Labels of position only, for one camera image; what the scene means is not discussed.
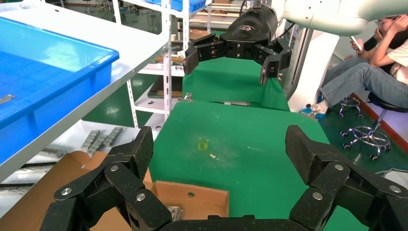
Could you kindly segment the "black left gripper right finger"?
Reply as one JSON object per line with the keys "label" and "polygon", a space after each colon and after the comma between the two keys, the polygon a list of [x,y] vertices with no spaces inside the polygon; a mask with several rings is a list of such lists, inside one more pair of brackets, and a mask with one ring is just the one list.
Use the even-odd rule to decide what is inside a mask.
{"label": "black left gripper right finger", "polygon": [[297,125],[285,137],[286,154],[307,189],[290,220],[321,231],[337,207],[348,210],[371,231],[408,228],[408,191],[353,164],[333,145],[311,140]]}

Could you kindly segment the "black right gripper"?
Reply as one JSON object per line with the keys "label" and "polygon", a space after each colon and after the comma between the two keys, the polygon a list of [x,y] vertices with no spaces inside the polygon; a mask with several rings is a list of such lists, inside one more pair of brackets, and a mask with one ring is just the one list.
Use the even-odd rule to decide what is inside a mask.
{"label": "black right gripper", "polygon": [[199,62],[225,56],[262,65],[260,85],[270,78],[280,79],[281,71],[290,65],[292,50],[283,38],[273,41],[277,27],[277,16],[269,6],[249,9],[220,38],[212,33],[190,41],[183,60],[184,74],[191,74]]}

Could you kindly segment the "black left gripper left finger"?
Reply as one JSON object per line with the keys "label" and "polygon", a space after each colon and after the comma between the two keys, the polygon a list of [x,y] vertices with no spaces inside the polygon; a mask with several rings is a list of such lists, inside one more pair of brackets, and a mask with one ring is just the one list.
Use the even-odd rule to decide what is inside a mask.
{"label": "black left gripper left finger", "polygon": [[134,231],[161,230],[172,216],[143,183],[152,156],[152,129],[144,126],[135,140],[113,147],[94,170],[59,188],[40,230],[88,231],[112,208]]}

